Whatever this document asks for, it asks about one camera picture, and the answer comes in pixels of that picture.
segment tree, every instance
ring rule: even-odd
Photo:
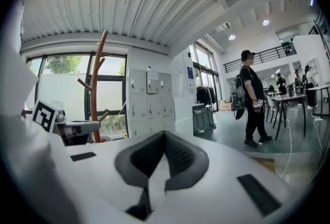
[[[77,66],[82,60],[82,56],[59,56],[47,58],[45,69],[51,73],[80,73]]]
[[[119,75],[125,75],[125,60],[120,65]]]

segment sneaker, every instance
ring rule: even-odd
[[[252,148],[258,147],[258,143],[256,143],[253,139],[246,139],[244,143]]]
[[[259,142],[266,142],[272,140],[272,136],[260,137]]]

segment man in black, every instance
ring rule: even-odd
[[[245,91],[245,107],[247,108],[248,118],[246,124],[246,140],[245,144],[250,147],[258,147],[258,144],[253,140],[253,133],[258,128],[260,135],[259,142],[265,142],[272,139],[271,136],[267,136],[265,131],[263,114],[263,86],[262,82],[253,71],[250,66],[253,64],[255,53],[250,51],[243,51],[241,59],[243,62],[242,69],[240,71],[240,77],[244,83]]]

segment chair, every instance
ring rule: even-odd
[[[272,118],[270,120],[270,123],[272,123],[274,112],[276,112],[276,116],[275,116],[275,120],[274,120],[274,124],[273,124],[273,128],[274,128],[276,120],[277,120],[277,114],[279,111],[279,103],[276,103],[274,100],[272,100],[272,98],[269,95],[267,96],[267,101],[268,101],[268,106],[272,108]],[[286,125],[287,107],[285,105],[284,105],[284,109],[283,109],[283,115],[284,115],[284,127],[287,127],[287,125]]]

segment black t-shirt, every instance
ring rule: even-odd
[[[242,78],[243,84],[245,81],[251,80],[252,87],[256,94],[257,99],[264,99],[263,85],[258,75],[250,67],[243,66],[240,72],[240,77]],[[245,99],[251,99],[245,85],[243,85],[245,91]]]

